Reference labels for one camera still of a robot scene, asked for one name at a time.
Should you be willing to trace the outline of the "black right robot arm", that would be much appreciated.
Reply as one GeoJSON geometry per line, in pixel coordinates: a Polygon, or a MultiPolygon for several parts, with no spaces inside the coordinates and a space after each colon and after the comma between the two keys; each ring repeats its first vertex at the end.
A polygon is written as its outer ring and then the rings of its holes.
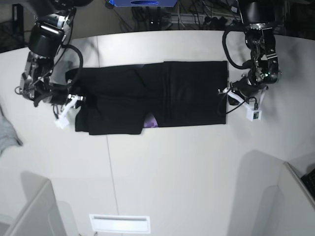
{"type": "Polygon", "coordinates": [[[77,78],[60,85],[50,81],[58,61],[58,52],[73,50],[83,67],[82,53],[70,44],[74,17],[79,7],[90,4],[89,0],[20,0],[23,7],[36,18],[28,42],[29,54],[25,70],[21,75],[18,95],[33,102],[37,107],[41,101],[63,105],[71,97],[70,88],[77,78]]]}

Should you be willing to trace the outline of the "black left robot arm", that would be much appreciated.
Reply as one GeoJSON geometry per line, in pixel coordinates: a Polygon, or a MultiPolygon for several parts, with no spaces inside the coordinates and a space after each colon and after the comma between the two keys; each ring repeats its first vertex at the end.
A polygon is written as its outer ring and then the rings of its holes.
{"type": "Polygon", "coordinates": [[[230,84],[230,89],[242,99],[255,96],[259,91],[274,84],[280,77],[274,24],[276,16],[270,0],[239,0],[241,23],[227,27],[222,36],[222,46],[228,62],[236,69],[248,72],[240,80],[230,84]],[[245,44],[251,58],[236,64],[228,51],[227,36],[232,31],[245,35],[245,44]]]}

